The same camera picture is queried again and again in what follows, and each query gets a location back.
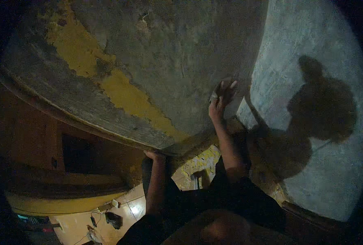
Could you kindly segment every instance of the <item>weathered wall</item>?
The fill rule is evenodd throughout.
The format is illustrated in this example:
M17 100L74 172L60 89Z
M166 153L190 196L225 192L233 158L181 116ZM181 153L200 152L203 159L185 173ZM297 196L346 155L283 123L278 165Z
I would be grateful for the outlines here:
M305 169L284 180L289 197L345 221L363 187L363 54L332 3L270 1L251 99L293 147L274 158L312 152ZM245 102L238 115L249 128L256 124Z
M266 7L53 1L33 7L3 67L86 123L163 149L212 128L208 98L221 78L245 84Z

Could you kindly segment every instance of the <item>peeling paint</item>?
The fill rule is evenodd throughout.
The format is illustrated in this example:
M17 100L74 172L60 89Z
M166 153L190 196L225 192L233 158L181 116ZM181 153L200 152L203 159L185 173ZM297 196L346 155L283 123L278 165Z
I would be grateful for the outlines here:
M64 59L77 76L93 78L99 82L105 94L116 108L125 113L146 119L152 127L171 136L176 142L188 137L177 130L162 111L149 102L149 96L130 83L129 78L116 67L115 55L108 55L100 48L96 37L86 31L75 18L68 1L58 3L59 11L39 16L49 21L47 42L56 47L58 55ZM99 80L98 64L105 63L110 74Z

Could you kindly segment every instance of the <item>person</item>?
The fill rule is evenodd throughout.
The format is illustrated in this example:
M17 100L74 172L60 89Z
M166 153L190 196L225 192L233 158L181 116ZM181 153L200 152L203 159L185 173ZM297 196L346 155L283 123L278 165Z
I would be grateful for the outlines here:
M142 162L142 181L146 214L117 244L161 244L188 225L196 232L181 234L185 237L198 233L192 243L240 244L234 239L243 237L246 242L245 236L251 231L248 224L252 223L280 233L284 231L282 208L250 181L248 156L242 154L225 125L224 110L232 100L236 83L226 85L221 82L216 93L219 97L213 98L209 105L221 158L208 189L180 191L170 178L166 156L145 151L147 158ZM197 216L204 216L206 223L199 226L194 221L192 224L196 225L191 226L191 220L196 220Z

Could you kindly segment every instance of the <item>cloth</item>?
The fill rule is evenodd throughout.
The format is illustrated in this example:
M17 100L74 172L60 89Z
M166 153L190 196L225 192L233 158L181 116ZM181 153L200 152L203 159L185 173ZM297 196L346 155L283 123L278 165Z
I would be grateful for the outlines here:
M150 161L144 160L143 188L145 195L151 175ZM262 227L282 233L285 213L277 202L267 196L248 177L228 182L222 158L216 165L216 176L207 190L180 191L169 177L162 218L145 215L125 233L117 243L161 244L178 228L208 209L226 209Z

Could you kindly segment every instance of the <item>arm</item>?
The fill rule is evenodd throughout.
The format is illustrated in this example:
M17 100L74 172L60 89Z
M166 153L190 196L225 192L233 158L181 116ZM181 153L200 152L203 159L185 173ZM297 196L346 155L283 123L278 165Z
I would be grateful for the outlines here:
M146 214L158 216L165 192L165 156L145 151L146 156L153 159L152 175L146 197Z
M221 96L212 100L209 106L209 116L217 132L219 149L230 183L235 183L242 177L248 176L248 172L243 163L243 158L235 147L233 139L226 129L223 118L225 107L232 100L232 89L235 83L237 83L237 81L233 82L229 88L224 88L223 82L221 82L220 89L222 91L219 92Z

